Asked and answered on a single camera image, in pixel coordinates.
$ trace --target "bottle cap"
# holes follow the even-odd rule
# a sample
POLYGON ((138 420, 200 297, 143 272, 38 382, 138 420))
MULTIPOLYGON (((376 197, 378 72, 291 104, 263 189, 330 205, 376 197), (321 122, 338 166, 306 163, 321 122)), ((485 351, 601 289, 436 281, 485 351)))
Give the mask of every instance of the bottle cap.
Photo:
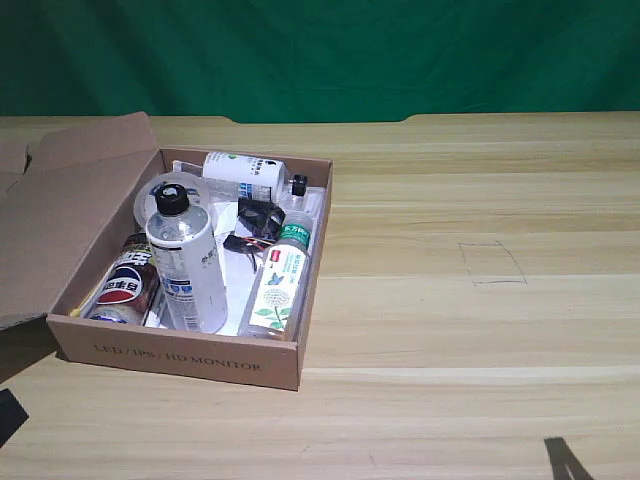
POLYGON ((133 202, 133 214, 138 225, 144 227, 151 215, 158 211, 156 192, 169 183, 177 183, 187 190, 189 205, 198 205, 206 210, 210 207, 211 198, 209 189, 202 179, 193 173, 169 172, 149 180, 136 195, 133 202))
POLYGON ((296 197, 304 197, 307 192, 307 176, 296 173, 291 182, 291 194, 296 197))
POLYGON ((161 215, 180 215, 189 208, 187 190, 177 183, 168 183, 156 194, 156 204, 161 215))

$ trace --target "open cardboard box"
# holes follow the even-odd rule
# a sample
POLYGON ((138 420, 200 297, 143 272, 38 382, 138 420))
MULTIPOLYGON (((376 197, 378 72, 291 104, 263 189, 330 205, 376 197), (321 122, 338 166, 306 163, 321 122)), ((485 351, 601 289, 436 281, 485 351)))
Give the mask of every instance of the open cardboard box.
POLYGON ((159 149, 144 113, 45 136, 24 178, 0 200, 0 325, 47 315, 73 362, 297 390, 331 203, 328 160, 267 155, 326 188, 303 313, 290 341, 67 316, 135 232, 138 189, 173 160, 201 165, 206 153, 159 149))

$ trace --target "wooden tabletop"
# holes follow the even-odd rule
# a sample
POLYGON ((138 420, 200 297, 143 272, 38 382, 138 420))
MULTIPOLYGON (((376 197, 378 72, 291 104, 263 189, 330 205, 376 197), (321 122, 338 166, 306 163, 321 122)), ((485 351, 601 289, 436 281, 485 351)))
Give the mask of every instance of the wooden tabletop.
POLYGON ((301 390, 49 355, 3 383, 30 419, 0 477, 640 478, 640 113, 153 125, 335 160, 301 390))

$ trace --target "green backdrop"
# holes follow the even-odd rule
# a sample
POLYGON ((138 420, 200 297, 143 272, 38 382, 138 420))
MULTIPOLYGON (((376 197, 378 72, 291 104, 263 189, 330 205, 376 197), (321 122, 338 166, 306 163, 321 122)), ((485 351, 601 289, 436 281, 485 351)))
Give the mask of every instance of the green backdrop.
POLYGON ((0 0, 1 115, 640 109, 640 0, 0 0))

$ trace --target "soda can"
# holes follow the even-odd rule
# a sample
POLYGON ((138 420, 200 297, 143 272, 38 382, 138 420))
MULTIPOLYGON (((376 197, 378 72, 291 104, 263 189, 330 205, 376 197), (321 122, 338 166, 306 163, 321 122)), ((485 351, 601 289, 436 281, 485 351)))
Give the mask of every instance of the soda can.
POLYGON ((88 317, 142 325, 158 288, 158 272, 144 233, 127 238, 88 317))

